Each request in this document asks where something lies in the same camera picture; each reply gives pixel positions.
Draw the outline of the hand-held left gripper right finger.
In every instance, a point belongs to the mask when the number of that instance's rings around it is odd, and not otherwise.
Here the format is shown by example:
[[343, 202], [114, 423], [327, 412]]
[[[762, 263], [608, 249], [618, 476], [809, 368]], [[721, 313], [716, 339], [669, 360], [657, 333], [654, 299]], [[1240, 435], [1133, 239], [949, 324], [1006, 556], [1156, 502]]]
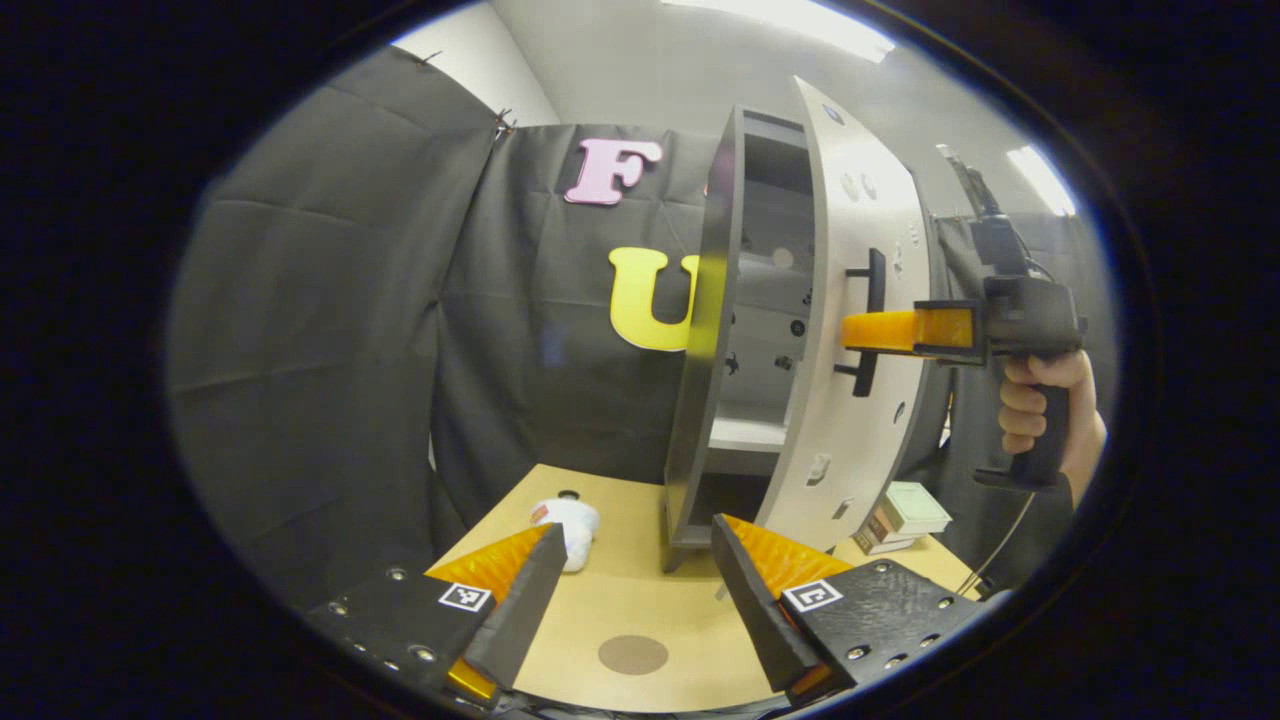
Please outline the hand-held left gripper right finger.
[[727, 514], [710, 551], [771, 689], [794, 708], [904, 673], [991, 611], [892, 559], [852, 565]]

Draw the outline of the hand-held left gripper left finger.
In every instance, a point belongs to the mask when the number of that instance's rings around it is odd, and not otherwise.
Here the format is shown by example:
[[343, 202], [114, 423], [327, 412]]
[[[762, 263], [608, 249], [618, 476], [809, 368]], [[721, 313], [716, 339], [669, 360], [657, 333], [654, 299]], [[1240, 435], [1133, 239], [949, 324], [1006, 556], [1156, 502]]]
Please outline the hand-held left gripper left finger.
[[397, 685], [492, 708], [513, 689], [566, 562], [563, 527], [548, 523], [417, 574], [389, 568], [305, 616]]

